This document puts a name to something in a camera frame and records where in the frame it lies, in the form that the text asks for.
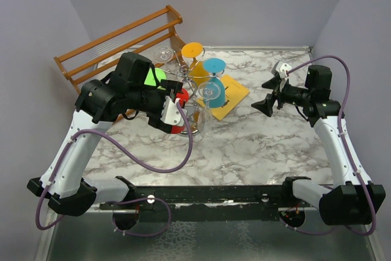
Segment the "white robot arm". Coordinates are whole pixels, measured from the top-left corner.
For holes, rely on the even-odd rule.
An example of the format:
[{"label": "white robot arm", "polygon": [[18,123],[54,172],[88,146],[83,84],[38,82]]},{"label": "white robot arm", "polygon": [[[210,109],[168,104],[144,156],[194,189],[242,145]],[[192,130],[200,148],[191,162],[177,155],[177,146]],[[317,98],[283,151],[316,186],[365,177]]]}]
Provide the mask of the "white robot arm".
[{"label": "white robot arm", "polygon": [[[330,190],[320,186],[309,178],[290,177],[284,182],[289,187],[292,197],[306,201],[316,207],[323,221],[328,225],[351,225],[371,223],[371,211],[362,183],[367,187],[375,211],[382,204],[386,193],[382,185],[374,185],[364,171],[346,129],[345,119],[341,119],[342,133],[338,127],[338,114],[341,109],[339,102],[330,100],[330,85],[332,73],[328,67],[311,65],[307,72],[305,88],[289,84],[288,72],[291,67],[278,62],[272,70],[274,77],[262,84],[263,88],[271,89],[262,101],[252,104],[252,107],[272,116],[272,107],[277,101],[277,109],[285,103],[294,105],[303,118],[314,128],[321,139],[332,171],[333,188]],[[305,117],[298,107],[303,108]],[[343,138],[356,165],[357,171],[349,160]]]},{"label": "white robot arm", "polygon": [[[156,85],[161,88],[146,86],[144,81],[150,68],[154,67],[149,59],[125,53],[108,78],[83,85],[69,131],[54,161],[40,178],[32,178],[27,184],[27,188],[40,197],[47,187],[45,197],[56,213],[79,216],[93,204],[124,200],[130,191],[130,183],[121,177],[111,180],[82,177],[101,136],[84,133],[75,138],[81,130],[105,134],[118,115],[126,113],[127,109],[135,109],[136,115],[139,111],[145,112],[148,124],[166,133],[171,133],[174,125],[184,125],[177,109],[177,105],[186,101],[177,98],[182,83],[157,81],[155,75]],[[64,149],[66,154],[56,167]]]}]

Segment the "red cup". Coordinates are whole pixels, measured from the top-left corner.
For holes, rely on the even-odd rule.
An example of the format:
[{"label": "red cup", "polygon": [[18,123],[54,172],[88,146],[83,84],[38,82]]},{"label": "red cup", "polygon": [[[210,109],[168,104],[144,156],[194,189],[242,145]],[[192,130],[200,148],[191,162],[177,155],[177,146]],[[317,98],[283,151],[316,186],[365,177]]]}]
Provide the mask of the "red cup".
[{"label": "red cup", "polygon": [[[178,92],[177,95],[175,96],[175,99],[177,99],[177,98],[179,98],[179,104],[183,108],[185,106],[185,103],[187,101],[189,101],[190,96],[189,96],[188,91],[186,91],[185,89],[182,89],[182,93]],[[183,125],[182,127],[179,127],[178,125],[173,125],[172,129],[171,129],[171,133],[172,134],[179,134],[185,128],[186,128],[185,125]]]}]

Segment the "marble surface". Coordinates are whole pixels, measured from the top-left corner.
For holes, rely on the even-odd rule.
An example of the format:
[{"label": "marble surface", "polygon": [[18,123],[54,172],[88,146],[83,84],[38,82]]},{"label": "marble surface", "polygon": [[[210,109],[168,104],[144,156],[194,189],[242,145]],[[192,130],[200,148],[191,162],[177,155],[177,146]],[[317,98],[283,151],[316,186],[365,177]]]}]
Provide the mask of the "marble surface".
[{"label": "marble surface", "polygon": [[[148,171],[101,140],[84,176],[92,179],[121,175],[135,185],[273,185],[287,176],[308,176],[317,183],[332,183],[331,170],[322,143],[314,130],[286,105],[274,109],[272,118],[251,108],[270,90],[261,84],[272,77],[278,60],[297,66],[309,60],[305,51],[207,51],[205,58],[218,57],[227,63],[225,73],[250,90],[250,94],[222,121],[214,121],[213,135],[196,136],[187,165],[173,174]],[[303,86],[306,69],[290,77]],[[147,125],[139,115],[122,120],[108,131],[130,152],[160,168],[178,165],[185,157],[188,138],[164,134]]]}]

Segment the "yellow paper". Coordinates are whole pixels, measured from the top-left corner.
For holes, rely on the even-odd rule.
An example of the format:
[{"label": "yellow paper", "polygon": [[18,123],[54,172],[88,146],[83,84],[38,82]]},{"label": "yellow paper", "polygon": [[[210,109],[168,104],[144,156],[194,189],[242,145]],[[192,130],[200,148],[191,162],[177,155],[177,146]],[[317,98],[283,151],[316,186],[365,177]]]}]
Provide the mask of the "yellow paper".
[{"label": "yellow paper", "polygon": [[[250,90],[235,81],[229,75],[223,76],[221,82],[225,88],[225,105],[219,108],[212,108],[212,113],[218,120],[222,120],[245,96],[250,93]],[[205,105],[198,99],[198,103],[204,107]]]}]

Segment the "screw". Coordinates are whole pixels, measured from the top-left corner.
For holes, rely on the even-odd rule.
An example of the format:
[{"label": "screw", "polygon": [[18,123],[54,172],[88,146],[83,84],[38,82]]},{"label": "screw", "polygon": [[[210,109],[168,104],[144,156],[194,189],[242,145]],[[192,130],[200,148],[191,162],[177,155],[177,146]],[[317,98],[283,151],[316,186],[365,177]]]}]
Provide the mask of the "screw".
[{"label": "screw", "polygon": [[264,203],[269,202],[269,196],[267,194],[262,194],[262,202]]},{"label": "screw", "polygon": [[149,196],[148,196],[147,202],[148,202],[149,204],[153,204],[154,201],[155,201],[155,196],[154,196],[154,195],[149,195]]}]

